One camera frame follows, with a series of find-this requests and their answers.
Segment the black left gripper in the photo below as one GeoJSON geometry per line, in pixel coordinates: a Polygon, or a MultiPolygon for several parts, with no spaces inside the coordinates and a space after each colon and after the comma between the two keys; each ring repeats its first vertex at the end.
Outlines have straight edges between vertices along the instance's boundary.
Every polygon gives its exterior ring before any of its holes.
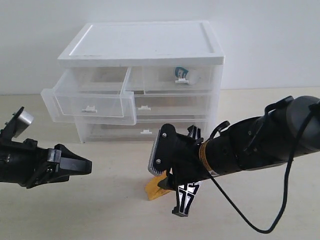
{"type": "Polygon", "coordinates": [[[54,148],[38,147],[38,142],[0,140],[0,181],[30,189],[45,184],[68,182],[72,176],[92,172],[92,162],[76,155],[63,144],[54,148]],[[60,151],[59,163],[50,163],[51,154],[60,151]]]}

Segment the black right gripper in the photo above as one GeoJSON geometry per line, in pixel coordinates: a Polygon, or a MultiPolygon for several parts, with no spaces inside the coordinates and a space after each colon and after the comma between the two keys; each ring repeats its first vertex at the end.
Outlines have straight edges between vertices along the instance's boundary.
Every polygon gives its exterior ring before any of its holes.
{"type": "Polygon", "coordinates": [[[163,190],[175,191],[176,206],[172,214],[188,217],[190,207],[203,180],[208,178],[199,160],[199,149],[203,142],[201,129],[195,125],[187,128],[187,134],[177,133],[177,140],[172,159],[172,172],[160,180],[157,186],[163,190]]]}

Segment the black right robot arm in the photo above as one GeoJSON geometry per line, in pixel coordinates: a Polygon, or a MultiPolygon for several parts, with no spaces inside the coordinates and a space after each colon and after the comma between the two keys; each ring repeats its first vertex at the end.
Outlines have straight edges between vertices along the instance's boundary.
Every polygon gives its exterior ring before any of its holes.
{"type": "Polygon", "coordinates": [[[224,121],[203,139],[191,125],[186,134],[166,123],[153,143],[148,170],[165,174],[159,183],[176,192],[173,214],[186,217],[200,182],[241,171],[272,168],[320,150],[320,100],[292,96],[268,105],[263,116],[224,121]]]}

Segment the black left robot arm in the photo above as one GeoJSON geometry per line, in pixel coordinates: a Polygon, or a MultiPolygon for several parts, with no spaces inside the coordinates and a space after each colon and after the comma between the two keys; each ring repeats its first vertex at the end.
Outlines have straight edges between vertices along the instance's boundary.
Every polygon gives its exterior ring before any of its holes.
{"type": "Polygon", "coordinates": [[[92,162],[62,144],[38,147],[38,142],[0,142],[0,181],[31,189],[44,184],[67,182],[71,176],[89,175],[92,162]]]}

